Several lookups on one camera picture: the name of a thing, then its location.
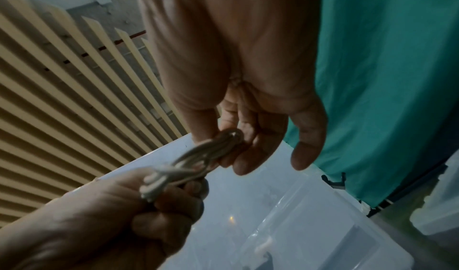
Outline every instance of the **skin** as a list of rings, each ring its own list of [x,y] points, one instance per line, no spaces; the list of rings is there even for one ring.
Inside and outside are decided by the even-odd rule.
[[[140,0],[163,85],[194,140],[219,129],[244,132],[245,143],[220,161],[236,174],[272,155],[288,117],[299,127],[295,169],[308,167],[322,150],[327,116],[314,88],[319,3]]]
[[[91,182],[2,228],[1,268],[158,268],[201,217],[208,184],[168,187],[153,207],[139,194],[151,173],[144,168]]]

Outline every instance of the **white cord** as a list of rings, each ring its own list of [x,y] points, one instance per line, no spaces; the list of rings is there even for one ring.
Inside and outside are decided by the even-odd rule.
[[[168,184],[179,186],[206,176],[214,169],[209,167],[213,166],[213,161],[230,153],[242,141],[241,130],[223,130],[216,138],[196,146],[170,165],[157,168],[145,177],[145,185],[139,189],[142,198],[153,202]]]

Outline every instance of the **white rope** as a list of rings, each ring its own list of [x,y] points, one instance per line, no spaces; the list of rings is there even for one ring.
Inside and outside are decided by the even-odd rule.
[[[155,169],[153,174],[143,180],[145,185],[139,189],[142,198],[152,202],[168,184],[179,186],[205,177],[215,169],[213,161],[230,153],[242,141],[241,130],[227,129],[216,138],[186,152],[170,165]]]

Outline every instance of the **black clip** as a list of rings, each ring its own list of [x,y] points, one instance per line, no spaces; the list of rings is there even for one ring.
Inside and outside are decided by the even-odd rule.
[[[346,189],[346,186],[344,185],[344,182],[346,181],[346,173],[341,173],[341,181],[340,182],[337,182],[337,183],[334,183],[334,182],[331,182],[326,175],[322,175],[322,180],[328,184],[329,186],[331,186],[332,188],[335,188],[335,189]]]

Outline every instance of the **green cloth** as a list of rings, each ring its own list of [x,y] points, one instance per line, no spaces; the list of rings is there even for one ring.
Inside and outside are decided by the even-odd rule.
[[[459,99],[459,0],[323,0],[318,51],[329,125],[315,164],[377,206]],[[298,143],[291,122],[284,140]]]

